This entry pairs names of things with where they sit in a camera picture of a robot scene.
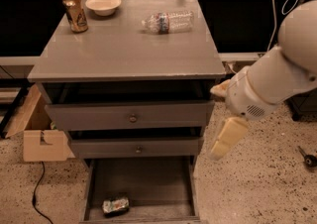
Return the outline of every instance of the gray tabletop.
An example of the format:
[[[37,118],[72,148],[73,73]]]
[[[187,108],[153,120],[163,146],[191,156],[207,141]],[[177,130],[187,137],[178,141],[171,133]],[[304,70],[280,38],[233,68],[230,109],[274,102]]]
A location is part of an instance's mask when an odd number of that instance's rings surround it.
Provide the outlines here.
[[[153,35],[141,24],[153,13],[183,9],[194,12],[190,32]],[[210,79],[225,74],[197,0],[122,0],[112,16],[85,12],[89,29],[80,34],[63,17],[30,81]]]

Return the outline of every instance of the black tool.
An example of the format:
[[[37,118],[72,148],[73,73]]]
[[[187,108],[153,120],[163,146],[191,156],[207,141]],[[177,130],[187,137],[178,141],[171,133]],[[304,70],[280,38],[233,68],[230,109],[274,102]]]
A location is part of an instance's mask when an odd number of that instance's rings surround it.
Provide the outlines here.
[[[298,146],[298,150],[299,150],[300,154],[303,156],[305,165],[307,167],[309,167],[309,168],[317,167],[317,158],[316,157],[314,157],[313,155],[306,155],[305,151],[299,146]]]

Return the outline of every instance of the terrazzo floor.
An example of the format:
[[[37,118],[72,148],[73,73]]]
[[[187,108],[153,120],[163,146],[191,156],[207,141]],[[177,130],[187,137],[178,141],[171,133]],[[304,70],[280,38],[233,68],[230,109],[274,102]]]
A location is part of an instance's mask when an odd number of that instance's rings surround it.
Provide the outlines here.
[[[317,119],[293,122],[281,105],[251,123],[248,135],[218,162],[208,149],[217,122],[228,113],[217,101],[194,172],[201,219],[209,224],[317,223],[317,169],[307,169],[297,150],[317,151]],[[49,223],[32,207],[40,163],[23,161],[20,133],[0,140],[0,223]],[[88,173],[80,160],[45,163],[38,208],[54,224],[78,223]]]

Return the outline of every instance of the cardboard box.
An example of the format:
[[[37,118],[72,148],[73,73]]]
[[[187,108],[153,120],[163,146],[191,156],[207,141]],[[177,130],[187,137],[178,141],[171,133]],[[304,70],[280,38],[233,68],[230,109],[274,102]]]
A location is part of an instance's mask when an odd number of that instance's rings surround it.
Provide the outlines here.
[[[7,138],[23,132],[25,162],[55,162],[73,158],[68,138],[63,131],[50,130],[51,119],[45,111],[46,102],[33,85],[24,104],[8,124]]]

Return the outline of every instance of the dresser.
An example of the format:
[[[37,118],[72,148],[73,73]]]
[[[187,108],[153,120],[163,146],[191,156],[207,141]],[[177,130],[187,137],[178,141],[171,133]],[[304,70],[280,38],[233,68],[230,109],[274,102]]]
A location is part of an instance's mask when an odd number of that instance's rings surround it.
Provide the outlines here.
[[[190,32],[143,29],[153,13],[184,9]],[[192,170],[225,70],[198,1],[122,0],[112,16],[86,16],[81,34],[62,18],[29,74],[89,169],[80,223],[203,223]],[[120,195],[130,211],[105,218],[102,201]]]

